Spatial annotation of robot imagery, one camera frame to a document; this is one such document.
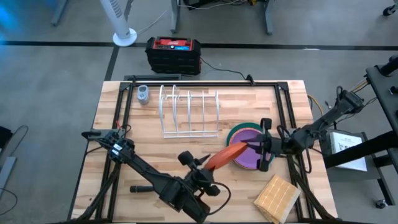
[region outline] white dish rack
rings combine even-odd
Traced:
[[[168,99],[172,99],[172,111],[173,111],[173,119],[174,119],[174,130],[166,131],[164,120],[163,120],[163,102]],[[186,98],[187,100],[187,116],[188,116],[188,128],[189,130],[178,130],[178,121],[177,121],[177,103],[180,99]],[[201,130],[192,130],[192,121],[191,121],[191,102],[193,99],[201,99],[202,102],[202,129]],[[206,130],[205,129],[205,98],[214,98],[216,103],[216,129],[214,130]],[[220,111],[220,102],[218,100],[218,91],[215,91],[214,95],[205,95],[205,92],[202,90],[201,95],[193,95],[191,91],[188,90],[186,95],[181,95],[176,85],[173,85],[171,94],[167,94],[165,87],[162,85],[159,91],[159,117],[160,123],[162,125],[163,138],[211,138],[218,136],[218,122],[219,122],[219,111]]]

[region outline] black metal frame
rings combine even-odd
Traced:
[[[182,81],[179,81],[179,82],[162,82],[162,81],[160,81],[160,82],[139,82],[140,85],[147,85],[147,86],[161,86],[161,85],[172,86],[176,83],[178,84],[178,86],[253,86],[253,84],[251,82],[190,82],[190,81],[186,81],[186,82],[182,82]],[[116,100],[116,107],[115,107],[112,129],[117,128],[116,121],[119,120],[119,114],[120,114],[120,110],[121,110],[123,94],[126,90],[128,91],[128,93],[127,93],[127,100],[126,100],[126,108],[124,110],[123,126],[128,124],[129,112],[130,112],[131,101],[132,101],[132,92],[133,92],[133,89],[135,86],[136,86],[135,80],[133,80],[132,82],[120,83],[118,98]],[[283,108],[282,98],[281,98],[281,94],[280,94],[281,90],[284,91],[285,100],[286,100],[286,104],[287,104],[287,111],[289,114],[289,120],[290,120],[290,123],[292,126],[291,128],[296,128],[296,122],[295,122],[295,118],[294,118],[292,101],[290,99],[288,83],[287,82],[256,82],[255,86],[268,86],[268,87],[274,88],[280,123],[281,123],[281,125],[286,126],[284,108]],[[304,162],[303,162],[302,155],[301,154],[297,155],[297,159],[298,159],[298,163],[300,164],[300,166],[303,167]],[[80,183],[80,177],[81,177],[81,173],[83,170],[84,160],[85,160],[85,158],[83,159],[78,182],[76,183],[75,193],[72,198],[72,203],[70,206],[68,219],[70,219],[70,217],[72,215],[73,207],[75,204],[77,190],[78,190],[78,186]],[[105,165],[104,165],[101,187],[104,185],[104,183],[107,181],[107,179],[109,177],[110,167],[111,167],[111,160],[107,156],[106,160],[105,160]],[[303,181],[308,185],[307,174],[304,172],[303,169],[300,170],[300,174],[303,178]],[[291,179],[291,181],[292,181],[292,184],[294,184],[297,187],[296,181],[294,179]],[[117,195],[117,190],[118,190],[118,182],[119,182],[119,173],[118,173],[118,177],[115,179],[114,183],[112,184],[107,218],[105,218],[105,219],[102,218],[103,203],[104,203],[104,200],[102,199],[102,201],[100,201],[100,203],[98,205],[98,208],[96,209],[94,221],[97,221],[97,222],[112,222],[113,221],[114,206],[115,206],[116,195]],[[315,212],[314,212],[312,204],[307,199],[307,196],[306,196],[306,204],[307,204],[309,218],[314,219]],[[295,203],[295,208],[296,208],[296,213],[297,213],[297,219],[298,219],[298,221],[300,221],[304,218],[300,197],[297,199],[297,201]]]

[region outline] wooden tabletop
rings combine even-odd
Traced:
[[[297,126],[300,127],[311,123],[312,113],[308,104],[304,82],[301,80],[287,82],[289,84]],[[93,128],[111,128],[119,84],[120,82],[104,82]],[[215,90],[218,90],[220,99],[220,125],[217,138],[164,139],[159,120],[159,87],[150,87],[150,101],[145,106],[139,104],[136,92],[133,93],[128,122],[132,126],[132,130],[127,134],[127,138],[134,140],[137,155],[141,156],[160,172],[181,177],[185,176],[188,168],[179,163],[177,160],[178,154],[186,150],[190,151],[195,157],[202,157],[209,153],[215,154],[225,147],[229,131],[239,123],[259,123],[261,118],[271,118],[271,134],[277,136],[275,129],[279,124],[279,114],[273,87],[180,88],[181,93],[186,93],[187,90],[191,90],[192,94],[201,94],[204,91],[205,94],[209,95],[214,94]],[[281,94],[285,111],[287,111],[283,93],[281,92]],[[126,97],[124,97],[122,103],[120,123],[122,123],[123,119],[125,101]],[[205,105],[206,129],[212,129],[215,127],[216,121],[215,102],[206,100]],[[191,114],[192,128],[201,128],[201,101],[192,101]],[[166,128],[171,129],[174,125],[170,100],[164,102],[163,117]],[[178,105],[177,117],[179,130],[186,129],[188,125],[186,104],[181,103],[181,105]],[[98,144],[91,142],[87,150],[95,147],[98,147]],[[315,151],[310,151],[310,156],[312,160],[312,173],[308,175],[310,188],[328,212],[333,216],[337,216],[322,155]],[[98,193],[103,175],[105,157],[105,150],[97,150],[86,156],[72,218],[76,218],[82,214]],[[272,161],[268,172],[244,170],[233,164],[233,162],[217,170],[215,172],[215,180],[226,184],[232,191],[232,197],[225,208],[209,216],[206,222],[266,222],[267,220],[254,206],[253,201],[275,174],[290,182],[286,159],[277,158]],[[132,168],[122,165],[118,196],[115,204],[114,222],[193,222],[183,212],[176,213],[173,211],[168,205],[160,201],[159,196],[154,192],[130,193],[129,188],[131,185],[149,185],[149,183]],[[219,196],[204,196],[203,201],[214,210],[222,205],[227,196],[227,191],[221,189]],[[302,198],[304,213],[306,213],[305,198],[303,194],[300,197]],[[104,215],[108,211],[108,199],[109,197],[106,197]],[[289,214],[287,221],[297,221],[294,208]]]

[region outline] green rim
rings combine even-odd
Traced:
[[[226,138],[226,146],[229,146],[229,141],[231,140],[232,135],[233,135],[235,132],[237,132],[237,131],[239,131],[240,129],[243,129],[243,128],[253,128],[253,129],[256,129],[256,130],[259,130],[259,131],[262,132],[261,126],[259,126],[259,125],[256,124],[256,123],[247,122],[247,123],[238,124],[238,125],[236,125],[233,129],[231,129],[231,131],[229,132],[228,137]],[[271,162],[271,161],[274,159],[274,157],[275,157],[275,156],[272,154],[272,155],[271,155],[271,159],[270,159],[269,162]]]

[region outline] gray floor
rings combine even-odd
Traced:
[[[53,1],[6,1],[15,26],[0,26],[0,40],[109,42],[113,33],[99,1],[70,0],[60,25],[50,25]],[[121,1],[125,8],[127,0]],[[181,10],[175,36],[201,42],[245,44],[398,45],[398,15],[381,17],[390,0],[277,0],[275,31],[265,35],[261,5],[225,6],[211,10]],[[170,7],[168,0],[135,0],[128,23],[148,26]],[[170,35],[170,14],[140,34],[138,41]],[[16,152],[17,165],[7,188],[18,196],[14,210],[0,223],[48,223],[65,220],[80,170],[86,141],[80,133],[91,127],[112,47],[0,46],[0,125],[15,130],[29,125]],[[335,88],[351,88],[365,68],[384,63],[398,52],[347,50],[202,49],[213,66],[250,73],[256,80],[305,80],[307,91],[326,110]],[[125,75],[153,74],[143,48],[120,49],[112,80]],[[239,80],[239,75],[203,66],[201,80]],[[361,92],[374,97],[370,87]],[[314,117],[320,116],[316,108]],[[368,137],[388,131],[378,102],[339,124],[340,129],[366,131]],[[383,169],[398,200],[398,178]],[[339,217],[371,223],[397,223],[397,207],[374,208],[382,197],[376,181],[332,182]],[[4,194],[0,213],[13,199]]]

